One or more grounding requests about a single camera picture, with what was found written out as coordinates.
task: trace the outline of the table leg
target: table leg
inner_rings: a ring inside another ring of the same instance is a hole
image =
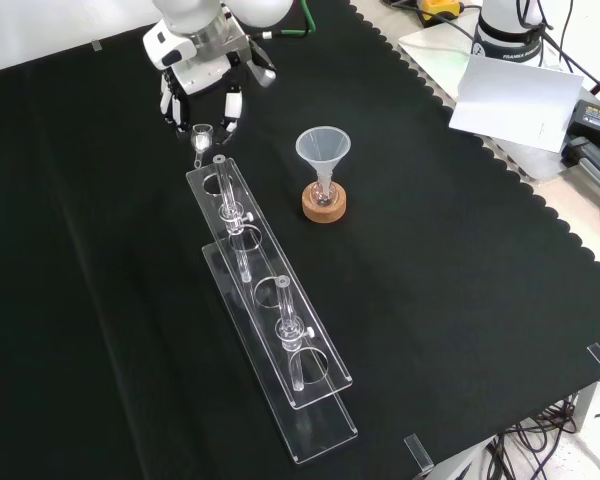
[[[477,445],[474,445],[471,448],[466,449],[463,452],[460,452],[457,455],[454,455],[451,458],[448,458],[444,462],[437,464],[433,470],[429,472],[426,476],[427,480],[456,480],[462,473],[462,471],[467,468],[468,465],[471,464],[476,458],[480,456],[482,451],[486,448],[487,444],[493,440],[493,437],[487,438],[485,441],[480,442]]]
[[[600,396],[600,381],[589,385],[580,390],[576,405],[573,409],[573,423],[576,426],[576,432],[582,430],[585,422],[600,413],[595,408],[591,408],[593,399]]]

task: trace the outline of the floor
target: floor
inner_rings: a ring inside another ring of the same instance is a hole
[[[594,408],[600,411],[600,398],[594,399]],[[524,450],[511,435],[507,437],[506,447],[513,463],[518,480],[530,479],[537,468],[531,453]],[[476,460],[465,480],[483,480],[491,456],[485,451]],[[558,450],[545,467],[548,480],[580,480],[600,478],[600,418],[586,423],[582,432],[563,435]]]

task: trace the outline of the wooden base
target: wooden base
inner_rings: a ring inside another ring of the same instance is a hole
[[[311,187],[315,185],[312,183],[302,192],[302,211],[309,220],[316,223],[332,223],[340,220],[347,210],[347,192],[344,191],[340,185],[336,182],[331,182],[338,193],[337,200],[335,203],[327,206],[320,207],[315,205],[311,201]]]

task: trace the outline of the acrylic rack hole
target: acrylic rack hole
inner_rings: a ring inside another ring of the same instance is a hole
[[[233,177],[229,177],[229,182],[233,185]],[[220,183],[218,183],[218,175],[212,173],[211,175],[207,175],[204,177],[202,181],[202,188],[207,192],[207,195],[211,195],[213,197],[220,196]]]
[[[258,227],[245,224],[241,233],[231,235],[229,244],[231,248],[239,252],[248,252],[255,250],[262,243],[262,233]]]
[[[264,308],[278,308],[276,277],[265,277],[256,284],[253,296],[256,303]]]
[[[291,356],[289,363],[295,360],[296,355],[300,355],[303,383],[307,385],[317,383],[327,376],[329,359],[322,350],[315,347],[301,348]]]

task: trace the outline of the white paper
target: white paper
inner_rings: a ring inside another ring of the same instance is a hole
[[[450,127],[558,153],[582,77],[471,55]]]
[[[454,23],[467,32],[474,32],[478,17],[478,12],[468,10]],[[458,97],[458,85],[469,63],[470,39],[441,23],[406,35],[398,43],[447,95],[454,100]]]

